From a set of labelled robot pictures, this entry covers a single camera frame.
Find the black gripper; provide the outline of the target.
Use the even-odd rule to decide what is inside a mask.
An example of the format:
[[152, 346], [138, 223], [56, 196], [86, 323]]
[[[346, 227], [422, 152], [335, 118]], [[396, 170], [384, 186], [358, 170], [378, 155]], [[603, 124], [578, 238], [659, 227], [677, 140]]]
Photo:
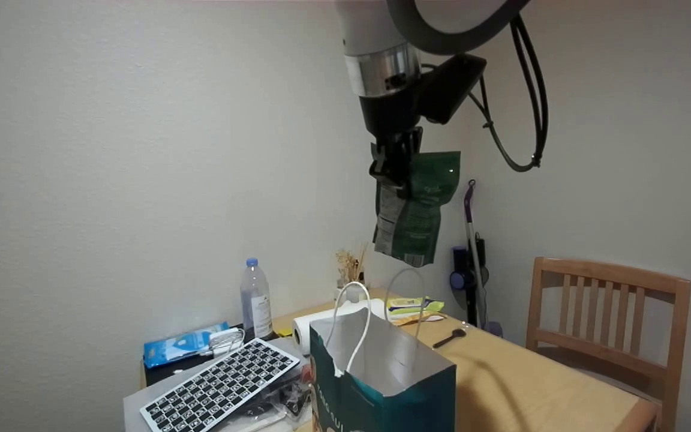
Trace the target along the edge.
[[370, 173], [378, 179], [406, 179], [410, 157], [420, 151], [420, 120], [438, 118], [430, 77], [382, 98], [359, 100], [364, 127], [374, 137]]

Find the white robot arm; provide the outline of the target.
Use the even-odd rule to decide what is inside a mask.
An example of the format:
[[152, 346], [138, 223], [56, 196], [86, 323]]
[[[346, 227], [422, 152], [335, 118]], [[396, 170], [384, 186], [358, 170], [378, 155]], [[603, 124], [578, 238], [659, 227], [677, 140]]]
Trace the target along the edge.
[[[537, 74], [540, 62], [520, 19], [528, 0], [473, 1], [473, 24], [444, 30], [422, 14], [417, 0], [335, 0], [346, 70], [374, 137], [370, 173], [378, 181], [402, 184], [410, 176], [420, 120], [447, 124], [453, 118], [484, 70], [473, 48], [510, 29], [519, 62], [532, 62]], [[545, 100], [540, 74], [531, 98]]]

